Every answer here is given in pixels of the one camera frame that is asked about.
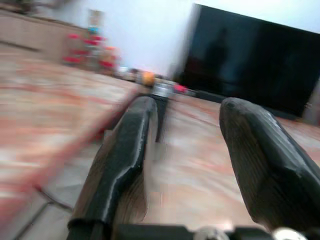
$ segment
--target white wall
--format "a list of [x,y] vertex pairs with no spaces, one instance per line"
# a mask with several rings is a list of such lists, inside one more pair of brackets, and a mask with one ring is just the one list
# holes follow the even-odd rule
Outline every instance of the white wall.
[[73,0],[56,14],[81,27],[105,12],[103,34],[123,63],[167,74],[180,59],[193,3],[320,33],[320,0]]

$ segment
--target black television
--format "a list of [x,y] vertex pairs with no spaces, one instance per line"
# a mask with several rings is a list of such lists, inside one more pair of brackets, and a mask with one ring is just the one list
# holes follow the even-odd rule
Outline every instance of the black television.
[[197,7],[180,83],[301,117],[320,76],[320,34]]

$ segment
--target marble floor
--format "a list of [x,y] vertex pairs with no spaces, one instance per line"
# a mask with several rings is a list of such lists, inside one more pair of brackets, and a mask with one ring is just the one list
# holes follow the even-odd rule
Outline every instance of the marble floor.
[[[257,226],[247,213],[236,183],[219,127],[219,107],[218,103],[182,95],[170,101],[163,143],[155,153],[148,189],[150,204],[143,223],[185,225],[190,230]],[[319,165],[319,128],[279,121]],[[74,205],[98,147],[99,143],[91,143],[47,188]],[[65,239],[68,218],[68,214],[51,209],[23,239]],[[55,230],[44,230],[46,225]]]

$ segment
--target beige floor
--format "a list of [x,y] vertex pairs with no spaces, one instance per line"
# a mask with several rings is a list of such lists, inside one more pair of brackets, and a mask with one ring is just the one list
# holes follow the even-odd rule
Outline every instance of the beige floor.
[[[219,107],[184,96],[170,101],[164,141],[157,146],[148,180],[150,205],[143,223],[179,224],[191,230],[257,226],[247,213],[232,170],[219,127]],[[283,119],[280,122],[319,165],[319,128]],[[99,143],[92,143],[83,149],[47,189],[73,206],[98,148]],[[37,201],[30,204],[24,217],[41,205]],[[22,239],[63,240],[68,235],[68,219],[69,214],[51,208]],[[14,229],[19,229],[18,222]]]

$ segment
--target wooden cabinet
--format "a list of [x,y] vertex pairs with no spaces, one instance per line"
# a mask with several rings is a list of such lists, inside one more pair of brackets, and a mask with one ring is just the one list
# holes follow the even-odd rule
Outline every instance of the wooden cabinet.
[[85,29],[0,10],[0,43],[38,52],[44,59],[61,62],[67,34],[83,35]]

